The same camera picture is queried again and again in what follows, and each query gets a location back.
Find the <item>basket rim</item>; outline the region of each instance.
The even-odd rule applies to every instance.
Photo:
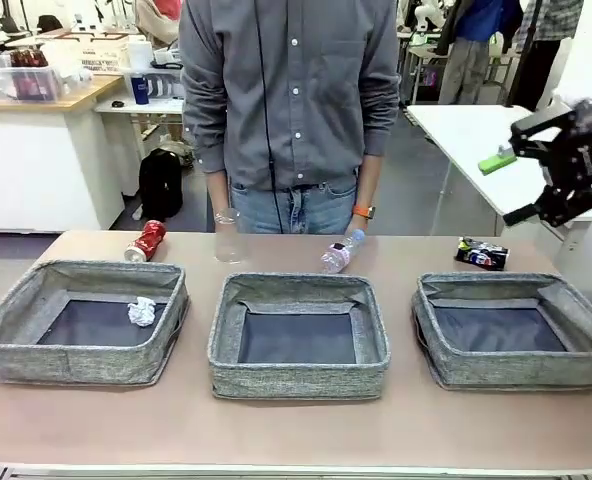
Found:
[[[552,358],[552,359],[581,359],[591,360],[592,352],[543,352],[543,351],[513,351],[513,352],[468,352],[460,350],[451,345],[447,338],[443,335],[443,332],[438,324],[436,315],[433,314],[433,306],[429,303],[427,295],[423,291],[423,282],[429,277],[440,277],[444,275],[451,275],[461,277],[462,280],[477,280],[481,282],[485,281],[518,281],[518,277],[522,277],[520,280],[525,280],[524,277],[533,277],[536,279],[551,279],[556,282],[560,282],[572,296],[580,302],[580,304],[588,309],[592,314],[592,304],[587,300],[582,293],[580,293],[572,284],[565,280],[561,275],[552,273],[537,273],[537,272],[440,272],[440,273],[425,273],[418,277],[417,285],[418,290],[415,295],[420,300],[423,308],[427,311],[429,321],[431,322],[432,328],[436,332],[441,346],[447,349],[451,354],[462,357],[463,359],[484,359],[484,358],[507,358],[507,359],[528,359],[528,358]]]
[[[14,284],[14,286],[7,292],[7,294],[3,297],[0,301],[0,311],[9,304],[12,300],[12,297],[22,291],[25,288],[29,281],[32,280],[34,276],[36,276],[41,270],[49,268],[54,265],[94,265],[94,266],[107,266],[111,267],[112,271],[116,270],[138,270],[138,268],[144,271],[166,271],[167,273],[176,272],[179,274],[178,280],[176,285],[174,285],[174,289],[172,290],[169,298],[173,299],[178,297],[180,291],[185,286],[185,269],[178,265],[166,264],[166,263],[130,263],[130,262],[119,262],[119,261],[103,261],[103,260],[47,260],[44,262],[38,262],[23,274],[23,276]],[[162,330],[163,325],[170,317],[170,310],[171,310],[171,302],[168,302],[165,305],[165,309],[161,314],[160,320],[156,325],[156,328],[150,335],[150,337],[143,343],[138,345],[132,345],[127,347],[121,346],[99,346],[99,345],[19,345],[14,343],[0,343],[0,351],[10,352],[10,351],[28,351],[28,352],[49,352],[49,351],[69,351],[69,352],[137,352],[140,350],[144,350],[149,345],[154,342],[157,337],[160,335],[160,331]]]
[[[327,363],[227,363],[221,362],[216,360],[215,349],[216,349],[216,329],[218,325],[218,317],[221,313],[223,308],[223,297],[225,295],[225,289],[227,284],[237,278],[237,277],[317,277],[317,278],[352,278],[355,280],[359,280],[363,282],[368,288],[368,295],[373,300],[373,303],[376,307],[376,326],[379,332],[379,335],[382,337],[383,345],[385,347],[385,355],[384,358],[380,362],[375,363],[347,363],[347,364],[327,364]],[[218,295],[217,300],[218,307],[214,312],[214,320],[212,321],[212,326],[209,331],[209,341],[207,343],[207,359],[209,365],[212,368],[217,368],[220,370],[378,370],[378,369],[386,369],[390,362],[391,362],[391,350],[389,345],[389,338],[387,336],[387,331],[385,330],[385,323],[383,322],[383,316],[380,310],[380,305],[376,301],[376,295],[374,293],[374,286],[372,282],[362,276],[358,275],[332,275],[332,274],[324,274],[324,273],[298,273],[298,272],[236,272],[227,275],[225,280],[223,281],[223,286],[221,287],[220,294]]]

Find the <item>bottle cap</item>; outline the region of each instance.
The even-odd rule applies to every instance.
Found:
[[[365,240],[365,232],[358,228],[352,232],[352,237],[359,243],[363,242]]]

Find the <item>crumpled paper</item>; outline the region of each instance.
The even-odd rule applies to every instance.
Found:
[[[156,318],[154,314],[156,302],[147,297],[136,297],[136,302],[128,305],[129,320],[139,327],[149,327]]]

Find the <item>red soda can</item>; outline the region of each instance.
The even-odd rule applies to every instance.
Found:
[[[150,220],[145,224],[140,237],[127,246],[125,260],[128,262],[149,262],[166,233],[167,229],[163,222]]]

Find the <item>plastic storage bin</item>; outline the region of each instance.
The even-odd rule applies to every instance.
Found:
[[[213,393],[232,399],[377,398],[390,352],[370,283],[235,274],[208,346]]]
[[[592,305],[545,274],[427,274],[419,343],[445,388],[592,388]]]
[[[184,98],[185,91],[180,83],[182,70],[149,68],[146,70],[124,69],[127,90],[134,95],[132,76],[144,76],[147,84],[147,95],[152,98]]]
[[[129,320],[137,296],[157,304],[149,327]],[[172,265],[38,265],[0,303],[0,382],[151,385],[188,304],[185,273]]]
[[[13,68],[9,55],[0,55],[0,101],[57,102],[62,93],[54,68]]]

